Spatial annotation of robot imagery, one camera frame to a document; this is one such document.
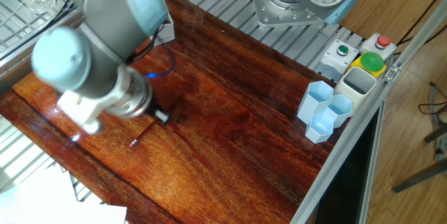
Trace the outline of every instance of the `hexagonal cup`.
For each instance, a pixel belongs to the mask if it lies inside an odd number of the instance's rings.
[[[332,100],[334,89],[323,81],[312,82],[298,108],[298,118],[310,124],[312,116],[323,113]]]
[[[339,128],[351,116],[352,101],[343,94],[337,94],[332,97],[325,114],[334,121],[334,128]]]
[[[334,121],[327,114],[313,116],[306,127],[306,137],[315,144],[325,142],[332,135]]]

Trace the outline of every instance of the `black cable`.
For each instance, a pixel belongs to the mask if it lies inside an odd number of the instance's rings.
[[[437,110],[436,112],[423,112],[421,107],[422,106],[431,106],[431,105],[444,105],[441,109]],[[436,104],[420,104],[418,105],[419,108],[419,112],[425,115],[435,115],[435,114],[439,114],[441,112],[443,112],[444,110],[446,110],[447,108],[447,101],[446,102],[442,102],[442,103],[436,103]]]
[[[174,70],[175,67],[175,57],[174,57],[174,53],[172,50],[170,50],[169,47],[167,47],[166,45],[163,44],[163,47],[165,48],[166,52],[168,53],[171,62],[173,63],[172,66],[169,68],[169,70],[163,72],[163,73],[148,73],[145,76],[148,78],[154,78],[154,77],[163,77],[168,75],[171,71]]]
[[[399,42],[396,44],[396,46],[399,46],[403,43],[403,41],[405,40],[405,38],[413,31],[414,28],[416,28],[416,26],[418,26],[419,22],[424,18],[424,16],[428,13],[428,11],[433,7],[433,5],[437,2],[438,0],[433,0],[432,3],[425,9],[424,13],[422,13],[422,15],[416,20],[416,22],[413,24],[413,26],[411,26],[411,28],[406,32],[406,34],[402,37],[402,39],[399,40]]]
[[[140,53],[136,53],[134,52],[126,61],[125,63],[127,65],[129,64],[133,64],[139,60],[141,60],[143,57],[145,57],[145,55],[147,55],[152,48],[154,48],[154,44],[155,44],[155,40],[156,37],[159,35],[160,31],[162,31],[164,29],[164,25],[161,27],[161,29],[157,29],[154,33],[154,36],[152,36],[152,40],[149,43],[149,45],[147,45]]]
[[[438,32],[436,32],[431,38],[428,38],[428,40],[425,41],[424,45],[428,44],[429,42],[431,42],[432,40],[434,40],[437,36],[441,35],[441,33],[444,32],[446,29],[447,29],[447,24],[444,25],[444,27],[442,27],[442,29],[440,29]],[[413,38],[413,37],[404,40],[403,43],[406,43],[406,42],[410,41],[412,38]],[[394,55],[395,55],[395,56],[397,56],[397,55],[401,55],[401,53],[402,53],[402,52],[397,52],[397,53],[394,53]]]
[[[69,10],[71,6],[67,8],[69,1],[70,0],[65,1],[64,5],[62,6],[62,9],[52,18],[52,20],[47,25],[43,27],[41,31],[46,31],[51,26],[55,25],[61,18],[65,17],[67,14],[71,12],[71,10]]]

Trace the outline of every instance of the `red button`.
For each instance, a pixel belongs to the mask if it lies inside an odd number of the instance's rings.
[[[391,40],[387,36],[379,36],[377,38],[377,44],[379,44],[382,47],[386,47],[391,43]]]

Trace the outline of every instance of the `metal rack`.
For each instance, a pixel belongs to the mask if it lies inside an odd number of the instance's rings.
[[[0,0],[0,60],[40,32],[66,2],[56,0],[51,10],[37,15],[20,0]]]
[[[0,115],[0,193],[53,165],[57,162]],[[70,176],[78,202],[105,204],[73,175]]]

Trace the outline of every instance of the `robotic arm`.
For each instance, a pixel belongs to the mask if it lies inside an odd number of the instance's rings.
[[[36,76],[64,94],[58,106],[88,133],[101,129],[98,115],[153,114],[164,124],[149,82],[124,61],[162,25],[162,0],[73,0],[86,20],[78,29],[57,28],[36,43]]]

